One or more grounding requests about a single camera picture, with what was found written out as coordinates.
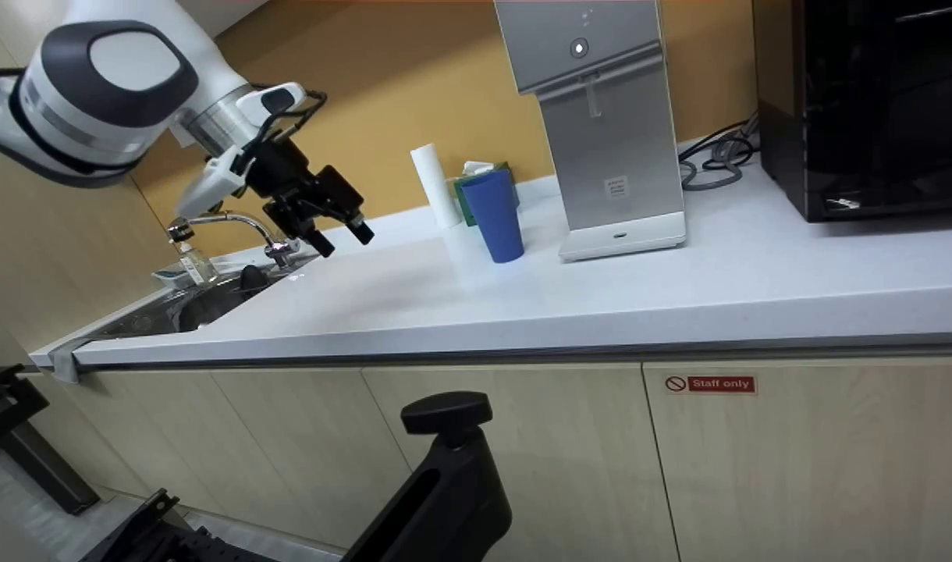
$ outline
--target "countertop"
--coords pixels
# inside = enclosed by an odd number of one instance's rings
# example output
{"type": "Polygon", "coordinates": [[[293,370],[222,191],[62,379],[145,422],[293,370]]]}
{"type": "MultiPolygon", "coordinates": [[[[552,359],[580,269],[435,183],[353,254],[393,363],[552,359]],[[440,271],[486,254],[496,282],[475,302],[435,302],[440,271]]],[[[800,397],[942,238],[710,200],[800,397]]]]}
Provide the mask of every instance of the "countertop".
{"type": "Polygon", "coordinates": [[[697,349],[952,347],[952,217],[808,226],[762,169],[687,194],[689,244],[563,264],[552,177],[523,191],[529,254],[494,265],[479,232],[430,211],[339,235],[226,320],[167,337],[95,340],[81,367],[381,363],[697,349]]]}

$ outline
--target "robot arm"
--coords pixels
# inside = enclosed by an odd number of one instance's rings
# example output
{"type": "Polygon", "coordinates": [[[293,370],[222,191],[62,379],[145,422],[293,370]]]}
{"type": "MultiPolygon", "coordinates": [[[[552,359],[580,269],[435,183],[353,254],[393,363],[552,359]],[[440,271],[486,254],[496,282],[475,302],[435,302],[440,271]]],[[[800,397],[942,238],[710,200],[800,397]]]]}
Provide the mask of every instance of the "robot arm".
{"type": "Polygon", "coordinates": [[[248,86],[176,0],[72,0],[29,69],[0,71],[0,149],[59,184],[103,187],[176,128],[211,153],[177,218],[253,187],[287,238],[328,256],[317,217],[364,244],[373,232],[353,184],[332,165],[312,176],[291,141],[322,104],[293,81],[248,86]]]}

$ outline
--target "blue cup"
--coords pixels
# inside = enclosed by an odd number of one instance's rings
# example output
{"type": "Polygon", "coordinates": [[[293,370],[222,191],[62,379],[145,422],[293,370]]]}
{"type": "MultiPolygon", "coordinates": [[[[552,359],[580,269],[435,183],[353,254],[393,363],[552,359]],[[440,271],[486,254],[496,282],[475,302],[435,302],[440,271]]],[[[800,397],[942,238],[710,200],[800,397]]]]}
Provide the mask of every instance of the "blue cup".
{"type": "Polygon", "coordinates": [[[461,184],[461,200],[470,203],[494,264],[511,264],[526,256],[526,238],[520,232],[511,191],[514,184],[510,169],[490,169],[485,176],[466,177],[461,184]]]}

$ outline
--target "sink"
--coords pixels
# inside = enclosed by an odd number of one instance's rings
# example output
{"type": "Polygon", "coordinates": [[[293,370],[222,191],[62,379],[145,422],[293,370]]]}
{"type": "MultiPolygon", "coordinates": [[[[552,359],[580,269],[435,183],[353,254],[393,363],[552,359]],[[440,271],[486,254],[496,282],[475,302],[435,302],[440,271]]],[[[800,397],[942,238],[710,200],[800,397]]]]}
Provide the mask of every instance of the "sink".
{"type": "Polygon", "coordinates": [[[88,340],[120,340],[120,337],[146,337],[146,333],[180,333],[214,325],[240,302],[253,301],[274,282],[287,279],[312,256],[293,256],[284,265],[248,265],[235,276],[222,276],[211,287],[172,287],[159,301],[131,311],[129,315],[96,328],[88,340]]]}

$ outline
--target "silver water dispenser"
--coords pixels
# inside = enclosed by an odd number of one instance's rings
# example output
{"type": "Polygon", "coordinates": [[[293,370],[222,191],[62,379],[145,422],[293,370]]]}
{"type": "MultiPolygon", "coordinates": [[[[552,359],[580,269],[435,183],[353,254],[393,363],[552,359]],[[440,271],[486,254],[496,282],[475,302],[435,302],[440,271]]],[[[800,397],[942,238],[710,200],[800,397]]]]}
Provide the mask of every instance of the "silver water dispenser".
{"type": "Polygon", "coordinates": [[[563,261],[687,244],[657,0],[496,0],[496,15],[514,86],[548,121],[563,261]]]}

